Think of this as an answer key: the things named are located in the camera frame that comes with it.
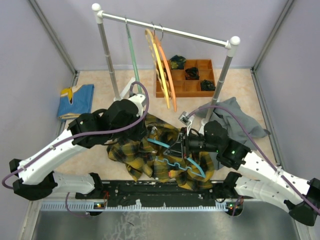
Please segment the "blue hanger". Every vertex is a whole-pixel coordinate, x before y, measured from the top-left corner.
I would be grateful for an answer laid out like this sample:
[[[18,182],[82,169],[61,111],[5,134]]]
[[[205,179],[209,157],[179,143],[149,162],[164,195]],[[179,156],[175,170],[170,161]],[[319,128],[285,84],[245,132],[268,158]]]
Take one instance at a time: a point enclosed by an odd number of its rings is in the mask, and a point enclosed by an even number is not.
[[[201,168],[201,166],[199,164],[197,164],[192,158],[190,157],[187,157],[187,158],[183,158],[182,156],[169,156],[169,155],[164,155],[164,151],[170,146],[169,144],[167,143],[164,143],[164,142],[161,142],[159,140],[156,139],[156,135],[159,136],[158,133],[156,133],[158,131],[158,129],[153,126],[152,127],[152,130],[150,131],[150,134],[154,136],[154,138],[147,138],[147,141],[151,144],[154,144],[154,145],[157,145],[161,148],[162,152],[161,154],[163,155],[163,158],[160,159],[158,157],[156,157],[156,160],[159,161],[159,162],[162,162],[162,163],[166,163],[167,165],[171,166],[172,168],[176,169],[178,168],[179,170],[182,170],[182,171],[190,171],[193,175],[196,175],[198,177],[201,177],[201,178],[205,178],[206,177],[206,174],[204,172],[204,170]],[[178,162],[174,161],[174,162],[170,162],[168,158],[166,157],[170,157],[170,158],[178,158],[178,159],[181,159],[179,160]],[[187,161],[189,162],[192,166],[194,166],[197,171],[193,171],[193,168],[188,165],[187,163],[184,163],[182,166],[181,166],[181,162],[182,161]]]

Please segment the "yellow plaid shirt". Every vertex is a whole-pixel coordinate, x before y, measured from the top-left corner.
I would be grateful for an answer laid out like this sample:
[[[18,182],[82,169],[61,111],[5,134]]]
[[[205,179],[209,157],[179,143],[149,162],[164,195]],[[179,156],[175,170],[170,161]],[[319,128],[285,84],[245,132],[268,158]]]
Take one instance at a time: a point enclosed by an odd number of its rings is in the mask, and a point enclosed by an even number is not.
[[[148,139],[171,145],[177,140],[180,129],[152,114],[147,114],[144,123],[147,136],[141,141],[119,140],[109,145],[106,152],[110,160],[123,163],[134,181],[145,174],[161,183],[175,180],[180,188],[191,191],[213,187],[211,177],[215,167],[208,152],[192,152],[189,156],[194,163],[164,155],[166,148]]]

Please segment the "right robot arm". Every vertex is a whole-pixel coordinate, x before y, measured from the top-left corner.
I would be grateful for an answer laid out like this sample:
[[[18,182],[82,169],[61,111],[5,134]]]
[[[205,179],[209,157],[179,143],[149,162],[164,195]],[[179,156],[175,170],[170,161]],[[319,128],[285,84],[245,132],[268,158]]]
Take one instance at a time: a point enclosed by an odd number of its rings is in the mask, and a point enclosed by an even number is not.
[[[188,133],[184,127],[164,154],[186,159],[191,153],[216,153],[216,159],[230,172],[223,192],[272,204],[294,220],[313,227],[320,215],[320,181],[297,177],[259,157],[247,146],[232,140],[216,120],[205,124],[202,134]]]

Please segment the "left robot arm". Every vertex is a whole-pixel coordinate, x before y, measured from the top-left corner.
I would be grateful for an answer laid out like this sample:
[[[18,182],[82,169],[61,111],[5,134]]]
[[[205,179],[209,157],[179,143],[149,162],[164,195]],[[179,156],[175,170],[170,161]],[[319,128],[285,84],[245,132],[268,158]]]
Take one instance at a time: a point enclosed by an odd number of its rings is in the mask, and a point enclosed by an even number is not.
[[[147,134],[147,105],[146,97],[136,94],[113,102],[108,109],[81,114],[38,153],[10,161],[10,172],[18,177],[12,184],[13,192],[30,201],[57,193],[75,193],[77,199],[101,197],[104,186],[97,173],[78,176],[57,172],[56,168],[94,146],[143,139]]]

